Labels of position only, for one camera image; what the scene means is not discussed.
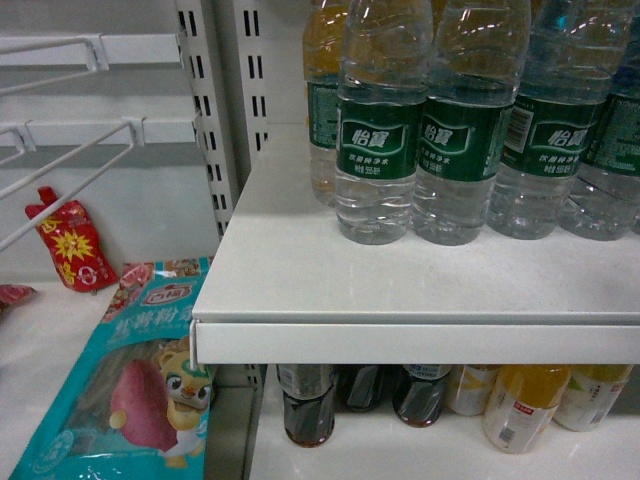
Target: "snack bag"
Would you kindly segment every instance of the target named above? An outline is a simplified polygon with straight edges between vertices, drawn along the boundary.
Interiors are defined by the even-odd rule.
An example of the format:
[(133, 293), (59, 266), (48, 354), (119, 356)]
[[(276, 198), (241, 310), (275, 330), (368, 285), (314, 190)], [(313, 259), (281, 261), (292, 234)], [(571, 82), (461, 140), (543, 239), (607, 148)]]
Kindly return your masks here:
[(214, 372), (189, 361), (211, 259), (127, 265), (11, 480), (201, 479)]
[(26, 285), (0, 285), (0, 313), (18, 305), (35, 295), (36, 291)]
[[(38, 189), (42, 205), (28, 205), (25, 213), (34, 218), (58, 197), (51, 187)], [(89, 214), (72, 200), (36, 227), (49, 249), (56, 271), (65, 287), (90, 292), (112, 285), (118, 276), (100, 250), (100, 237)]]

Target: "plastic bottle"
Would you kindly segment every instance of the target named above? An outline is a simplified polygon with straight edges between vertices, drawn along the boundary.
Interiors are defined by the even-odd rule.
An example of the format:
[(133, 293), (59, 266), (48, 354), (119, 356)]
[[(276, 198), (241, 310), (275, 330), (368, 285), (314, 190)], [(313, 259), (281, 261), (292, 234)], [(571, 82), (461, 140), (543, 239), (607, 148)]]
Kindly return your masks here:
[(462, 245), (485, 223), (529, 43), (528, 0), (449, 0), (429, 56), (413, 228)]
[(487, 223), (539, 239), (557, 225), (627, 43), (634, 0), (545, 0), (531, 31)]
[(640, 17), (636, 15), (594, 140), (560, 210), (562, 228), (593, 240), (617, 240), (631, 230), (640, 207), (639, 127)]
[(500, 365), (454, 365), (449, 375), (444, 403), (460, 415), (484, 412)]
[(383, 365), (341, 365), (336, 397), (352, 412), (368, 412), (380, 405), (385, 387)]
[(484, 432), (507, 453), (525, 453), (553, 417), (571, 369), (567, 365), (505, 365), (484, 412)]
[(553, 419), (577, 432), (596, 428), (618, 399), (633, 365), (574, 365)]
[(333, 206), (338, 130), (338, 72), (349, 0), (311, 0), (302, 39), (307, 82), (311, 187), (316, 198)]
[(404, 235), (432, 39), (429, 0), (354, 0), (338, 95), (336, 214), (343, 235), (380, 245)]
[(335, 423), (333, 365), (279, 364), (284, 429), (302, 447), (323, 444)]
[(428, 427), (442, 413), (451, 365), (403, 365), (391, 401), (400, 419), (412, 427)]

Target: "store shelf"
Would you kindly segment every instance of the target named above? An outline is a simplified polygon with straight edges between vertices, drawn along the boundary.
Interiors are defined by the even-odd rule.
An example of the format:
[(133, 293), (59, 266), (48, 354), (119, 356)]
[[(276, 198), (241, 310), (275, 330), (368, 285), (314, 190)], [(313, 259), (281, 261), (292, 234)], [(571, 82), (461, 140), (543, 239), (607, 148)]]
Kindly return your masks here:
[[(11, 439), (0, 449), (0, 478), (9, 478), (17, 465), (116, 289), (91, 295), (59, 282), (29, 285), (37, 295), (0, 319), (0, 410), (6, 413), (0, 436)], [(211, 410), (205, 478), (242, 480), (262, 390), (234, 384), (237, 372), (220, 371), (225, 368), (219, 376), (230, 382), (219, 389)]]
[(596, 430), (571, 432), (552, 422), (531, 452), (511, 455), (485, 437), (481, 417), (445, 410), (434, 425), (411, 428), (395, 416), (390, 401), (365, 414), (339, 411), (324, 445), (298, 447), (284, 431), (282, 394), (275, 369), (269, 370), (252, 480), (640, 478), (638, 375)]
[(640, 236), (359, 245), (313, 198), (302, 128), (253, 167), (194, 315), (207, 363), (640, 363)]

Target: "green bottle label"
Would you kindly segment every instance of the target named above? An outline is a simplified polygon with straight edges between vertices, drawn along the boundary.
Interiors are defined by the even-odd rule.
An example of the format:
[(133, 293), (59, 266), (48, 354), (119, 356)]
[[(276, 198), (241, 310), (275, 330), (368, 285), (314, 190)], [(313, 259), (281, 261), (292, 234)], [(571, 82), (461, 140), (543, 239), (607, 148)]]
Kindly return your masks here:
[(316, 147), (336, 148), (338, 132), (338, 86), (307, 84), (309, 141)]
[(500, 164), (510, 107), (464, 107), (428, 99), (418, 146), (418, 164), (437, 177), (478, 182)]
[(373, 180), (413, 175), (421, 112), (422, 104), (340, 102), (338, 168)]
[(584, 163), (640, 176), (640, 101), (610, 95)]
[(565, 105), (518, 95), (502, 162), (541, 177), (570, 177), (593, 137), (600, 105)]

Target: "teal snack bag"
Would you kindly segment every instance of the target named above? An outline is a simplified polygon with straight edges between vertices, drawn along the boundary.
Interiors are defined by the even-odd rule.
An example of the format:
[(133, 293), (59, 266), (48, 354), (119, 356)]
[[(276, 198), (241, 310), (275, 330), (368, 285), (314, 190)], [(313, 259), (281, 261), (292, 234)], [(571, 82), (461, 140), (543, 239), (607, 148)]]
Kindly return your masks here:
[(202, 478), (214, 375), (188, 333), (210, 263), (125, 266), (11, 480)]

